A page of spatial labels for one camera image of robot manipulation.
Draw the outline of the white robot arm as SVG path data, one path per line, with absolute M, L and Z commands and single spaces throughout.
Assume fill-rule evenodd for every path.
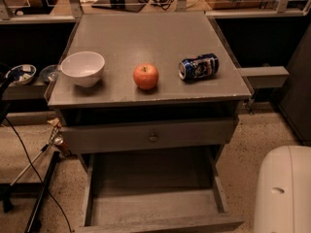
M 311 233 L 311 148 L 271 150 L 259 168 L 254 233 Z

